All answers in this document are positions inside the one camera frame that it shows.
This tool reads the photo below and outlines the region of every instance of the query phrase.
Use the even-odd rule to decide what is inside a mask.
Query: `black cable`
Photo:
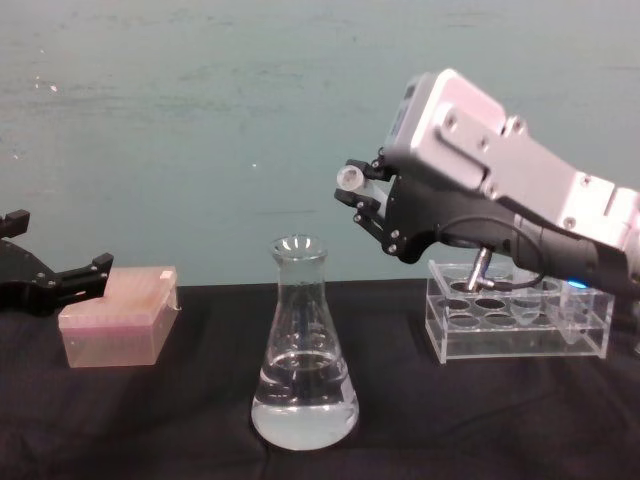
[[[436,229],[436,240],[441,241],[442,232],[444,232],[445,230],[448,230],[451,227],[454,227],[456,225],[460,225],[461,223],[468,223],[473,221],[490,222],[490,223],[495,223],[497,225],[501,225],[505,228],[508,228],[512,232],[515,232],[516,235],[518,235],[518,237],[525,239],[529,243],[529,245],[533,248],[533,251],[538,257],[538,269],[540,270],[540,273],[538,273],[538,275],[533,280],[529,280],[528,282],[522,282],[522,283],[496,282],[494,286],[494,290],[498,290],[500,292],[509,292],[511,290],[518,290],[521,288],[533,287],[538,283],[540,283],[542,280],[544,280],[544,277],[546,276],[546,273],[544,272],[545,261],[544,261],[544,253],[542,252],[542,249],[540,248],[540,246],[536,243],[535,240],[531,238],[531,236],[529,236],[527,232],[522,230],[520,227],[516,227],[512,223],[509,223],[500,218],[490,217],[486,215],[466,215],[466,216],[454,218],[450,222],[447,222]]]

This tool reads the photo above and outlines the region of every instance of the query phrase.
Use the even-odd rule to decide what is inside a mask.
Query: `blue light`
[[[584,283],[579,282],[579,281],[577,281],[577,280],[569,280],[567,283],[568,283],[569,285],[571,285],[572,287],[576,287],[576,288],[587,288],[587,286],[586,286]]]

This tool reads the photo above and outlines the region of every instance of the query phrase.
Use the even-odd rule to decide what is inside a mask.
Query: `robotic arm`
[[[453,70],[409,82],[377,158],[348,161],[334,196],[404,263],[436,242],[479,249],[470,291],[549,276],[640,299],[640,194],[554,156]],[[538,277],[485,278],[494,253]]]
[[[55,273],[30,252],[3,240],[25,233],[29,218],[25,210],[0,217],[0,311],[46,316],[65,305],[103,296],[113,256],[105,253],[86,267]]]

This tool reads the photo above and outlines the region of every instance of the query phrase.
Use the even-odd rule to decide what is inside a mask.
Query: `pipette tip box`
[[[175,267],[112,268],[104,295],[58,315],[69,366],[153,365],[179,312]]]

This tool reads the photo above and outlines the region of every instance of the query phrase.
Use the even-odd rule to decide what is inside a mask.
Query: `flask rim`
[[[292,233],[273,240],[271,254],[278,259],[291,261],[316,260],[327,256],[325,243],[315,235]]]

